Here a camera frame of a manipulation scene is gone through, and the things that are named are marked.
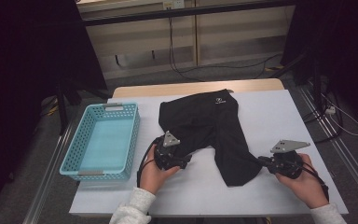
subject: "light blue plastic basket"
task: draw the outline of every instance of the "light blue plastic basket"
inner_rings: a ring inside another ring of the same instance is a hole
[[[128,180],[139,122],[136,103],[89,105],[60,174],[74,180]]]

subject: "human hand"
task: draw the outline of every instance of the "human hand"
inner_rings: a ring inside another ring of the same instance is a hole
[[[156,145],[153,145],[147,153],[140,184],[141,189],[145,189],[154,195],[156,195],[157,191],[164,185],[166,179],[180,170],[179,166],[175,166],[166,171],[160,170],[154,162],[155,147]]]
[[[300,153],[298,155],[303,162],[313,168],[309,155]],[[304,202],[308,208],[317,208],[329,204],[318,179],[308,172],[301,172],[301,175],[297,179],[291,179],[280,174],[276,174],[276,177],[282,184],[291,189],[297,198]]]

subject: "sleeve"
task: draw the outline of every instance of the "sleeve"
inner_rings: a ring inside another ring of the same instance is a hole
[[[134,188],[130,203],[121,205],[112,215],[109,224],[146,224],[151,220],[147,210],[156,196],[147,190]]]
[[[337,210],[335,204],[328,204],[322,207],[310,209],[310,214],[315,224],[343,224],[346,223],[344,218]]]

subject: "black garment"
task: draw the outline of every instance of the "black garment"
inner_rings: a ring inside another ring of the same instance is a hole
[[[158,123],[181,140],[175,156],[212,146],[227,186],[242,186],[261,169],[249,152],[238,119],[238,103],[227,90],[190,95],[161,103]]]

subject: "white logo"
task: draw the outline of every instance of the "white logo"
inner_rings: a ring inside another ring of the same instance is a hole
[[[226,101],[224,101],[222,98],[216,98],[216,104],[220,105],[220,104],[224,104]]]

